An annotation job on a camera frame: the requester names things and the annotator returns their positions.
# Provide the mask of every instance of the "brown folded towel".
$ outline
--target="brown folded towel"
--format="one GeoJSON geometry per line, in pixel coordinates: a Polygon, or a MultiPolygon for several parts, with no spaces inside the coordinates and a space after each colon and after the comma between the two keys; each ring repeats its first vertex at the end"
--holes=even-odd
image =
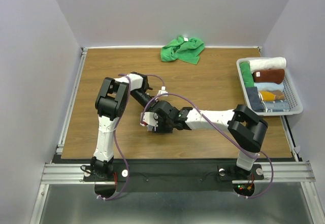
{"type": "Polygon", "coordinates": [[[284,80],[284,69],[275,70],[259,70],[253,73],[255,83],[277,83],[280,84],[284,80]]]}

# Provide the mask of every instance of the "folded towel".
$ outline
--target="folded towel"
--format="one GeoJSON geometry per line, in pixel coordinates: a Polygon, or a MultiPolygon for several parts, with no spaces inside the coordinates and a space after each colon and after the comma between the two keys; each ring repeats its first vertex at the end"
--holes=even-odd
{"type": "Polygon", "coordinates": [[[283,92],[284,85],[283,83],[276,84],[276,83],[254,83],[255,87],[257,87],[258,91],[275,91],[279,90],[283,92]]]}
{"type": "Polygon", "coordinates": [[[263,112],[264,106],[262,105],[261,100],[258,96],[257,88],[256,87],[246,88],[246,92],[252,110],[256,112],[263,112]]]}
{"type": "Polygon", "coordinates": [[[160,56],[162,61],[173,61],[180,59],[182,61],[198,64],[199,54],[204,50],[204,43],[197,38],[185,38],[179,36],[172,40],[168,45],[162,47],[160,56]]]}
{"type": "Polygon", "coordinates": [[[284,69],[258,70],[253,73],[253,77],[256,83],[269,82],[280,84],[284,80],[284,74],[284,69]]]}
{"type": "Polygon", "coordinates": [[[239,64],[240,71],[242,73],[242,77],[244,80],[244,84],[246,88],[254,87],[253,76],[250,72],[249,64],[247,61],[239,64]]]}
{"type": "Polygon", "coordinates": [[[279,101],[285,100],[284,94],[279,91],[260,91],[260,98],[262,101],[279,101]]]}
{"type": "Polygon", "coordinates": [[[286,67],[286,60],[283,57],[254,59],[248,61],[252,73],[258,70],[285,69],[286,67]]]}
{"type": "Polygon", "coordinates": [[[290,111],[290,105],[288,101],[262,102],[262,104],[265,107],[265,112],[290,111]]]}

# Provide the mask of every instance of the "rolled towel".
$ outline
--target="rolled towel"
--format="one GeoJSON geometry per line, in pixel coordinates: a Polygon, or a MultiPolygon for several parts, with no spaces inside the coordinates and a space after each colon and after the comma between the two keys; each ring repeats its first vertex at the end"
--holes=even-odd
{"type": "Polygon", "coordinates": [[[285,100],[284,94],[279,91],[260,91],[260,97],[262,98],[262,101],[280,101],[285,100]]]}
{"type": "Polygon", "coordinates": [[[265,107],[265,112],[283,112],[290,111],[289,102],[284,101],[271,101],[271,102],[262,102],[265,107]]]}
{"type": "Polygon", "coordinates": [[[247,61],[239,64],[240,72],[244,80],[246,88],[254,87],[254,79],[252,73],[250,72],[249,63],[247,61]]]}
{"type": "Polygon", "coordinates": [[[280,84],[284,80],[284,75],[284,69],[258,70],[253,73],[254,82],[256,83],[269,82],[280,84]]]}
{"type": "Polygon", "coordinates": [[[286,67],[286,60],[284,57],[254,59],[248,61],[252,73],[258,70],[285,69],[286,67]]]}
{"type": "Polygon", "coordinates": [[[254,83],[255,87],[257,87],[258,91],[275,91],[279,90],[283,92],[284,85],[283,83],[276,84],[276,83],[254,83]]]}
{"type": "Polygon", "coordinates": [[[253,111],[263,112],[264,106],[261,103],[261,100],[258,95],[256,87],[246,88],[248,100],[253,111]]]}

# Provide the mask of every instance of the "blue cloth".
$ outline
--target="blue cloth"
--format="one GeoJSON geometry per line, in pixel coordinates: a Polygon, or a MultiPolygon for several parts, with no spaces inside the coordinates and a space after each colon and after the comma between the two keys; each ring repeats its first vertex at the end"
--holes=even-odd
{"type": "Polygon", "coordinates": [[[283,83],[276,84],[276,83],[254,83],[255,87],[257,87],[258,91],[275,91],[280,90],[283,92],[284,85],[283,83]]]}
{"type": "Polygon", "coordinates": [[[262,105],[261,99],[258,95],[258,90],[256,87],[246,88],[248,100],[253,111],[263,112],[264,106],[262,105]]]}
{"type": "Polygon", "coordinates": [[[268,101],[262,102],[265,107],[265,112],[283,112],[290,111],[290,105],[288,101],[268,101]]]}

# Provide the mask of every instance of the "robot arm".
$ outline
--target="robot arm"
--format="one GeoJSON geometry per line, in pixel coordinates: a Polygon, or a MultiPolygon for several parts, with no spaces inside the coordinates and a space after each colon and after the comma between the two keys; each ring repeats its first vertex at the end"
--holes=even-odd
{"type": "Polygon", "coordinates": [[[96,99],[95,108],[98,113],[99,132],[90,165],[92,174],[99,177],[111,175],[113,171],[113,134],[116,124],[125,110],[128,90],[130,89],[135,97],[138,94],[145,94],[140,98],[143,103],[151,99],[145,93],[150,89],[147,76],[131,73],[128,77],[131,80],[131,87],[126,77],[105,78],[96,99]]]}
{"type": "Polygon", "coordinates": [[[167,107],[167,110],[160,108],[159,103],[150,107],[144,114],[143,125],[148,126],[148,129],[152,129],[153,132],[160,132],[159,120],[169,121],[170,127],[178,130],[214,129],[202,116],[205,115],[219,129],[230,132],[240,147],[245,150],[246,154],[241,150],[239,151],[237,167],[245,171],[251,170],[255,161],[254,158],[261,150],[268,128],[267,122],[255,112],[244,105],[238,105],[235,110],[201,111],[201,113],[192,107],[184,107],[175,114],[173,113],[174,108],[170,110],[165,105],[166,102],[164,102],[163,108],[167,107]]]}
{"type": "MultiPolygon", "coordinates": [[[[147,76],[130,73],[128,77],[131,80],[131,95],[145,107],[151,100],[146,93],[151,89],[147,76]]],[[[95,104],[99,116],[99,135],[90,163],[94,175],[106,177],[113,172],[113,133],[125,110],[128,89],[129,83],[126,77],[105,78],[100,88],[95,104]]],[[[237,143],[246,150],[246,154],[240,151],[236,165],[245,171],[250,171],[254,163],[253,158],[261,149],[268,124],[244,105],[239,105],[235,110],[201,111],[200,114],[192,107],[178,110],[167,101],[155,100],[147,107],[142,125],[147,126],[148,130],[154,133],[172,133],[174,128],[177,130],[213,129],[202,114],[221,130],[229,131],[237,143]]]]}

